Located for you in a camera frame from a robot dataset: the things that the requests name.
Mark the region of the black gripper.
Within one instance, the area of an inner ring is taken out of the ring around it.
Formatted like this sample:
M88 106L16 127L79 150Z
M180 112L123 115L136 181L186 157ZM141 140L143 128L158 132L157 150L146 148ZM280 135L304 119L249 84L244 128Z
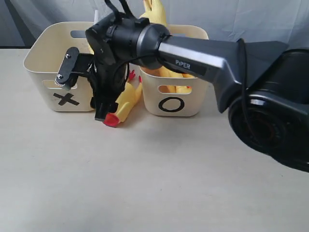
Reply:
M104 121L114 111L124 91L128 63L128 22L100 21L85 31L94 51L91 80L96 105L95 120Z

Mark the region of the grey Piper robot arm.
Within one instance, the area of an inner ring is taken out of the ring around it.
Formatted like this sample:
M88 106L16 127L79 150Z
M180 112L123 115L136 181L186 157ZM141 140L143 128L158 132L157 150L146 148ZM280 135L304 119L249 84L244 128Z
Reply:
M250 148L309 170L309 50L278 42L247 43L171 35L147 18L110 14L85 32L94 51L95 118L116 110L128 64L166 67L213 85L219 112Z

